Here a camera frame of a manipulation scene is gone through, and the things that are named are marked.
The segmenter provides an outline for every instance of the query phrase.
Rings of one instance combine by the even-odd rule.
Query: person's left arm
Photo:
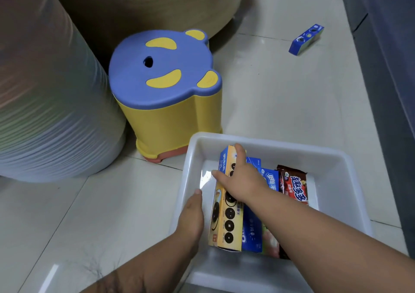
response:
[[[173,292],[198,250],[203,232],[202,191],[189,198],[176,231],[81,293]]]

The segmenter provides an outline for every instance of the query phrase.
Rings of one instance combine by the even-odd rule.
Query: white plastic bin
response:
[[[203,191],[205,231],[199,252],[188,268],[186,282],[230,292],[312,292],[291,261],[250,252],[226,252],[208,246],[208,231],[219,155],[229,144],[242,144],[249,156],[262,159],[264,168],[278,164],[307,172],[310,206],[372,235],[363,194],[353,163],[344,152],[272,140],[200,132],[190,139],[170,233],[195,188]]]

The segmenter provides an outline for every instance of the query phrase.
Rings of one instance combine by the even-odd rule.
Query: person's right arm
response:
[[[236,144],[232,177],[212,171],[277,238],[315,292],[415,292],[415,261],[389,246],[271,190]]]

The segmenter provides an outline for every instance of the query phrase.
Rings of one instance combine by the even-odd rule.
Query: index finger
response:
[[[246,163],[246,153],[243,146],[241,146],[239,143],[235,144],[236,149],[236,166],[244,165]]]

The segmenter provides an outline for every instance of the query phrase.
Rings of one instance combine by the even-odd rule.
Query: red stool base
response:
[[[187,152],[187,147],[188,146],[184,146],[175,150],[171,150],[171,151],[167,151],[167,152],[163,152],[160,153],[157,158],[155,159],[148,159],[146,157],[144,157],[148,162],[152,162],[152,163],[160,163],[162,160],[167,159],[167,158],[171,158],[172,156],[176,156],[176,155],[181,155],[181,154],[185,154]]]

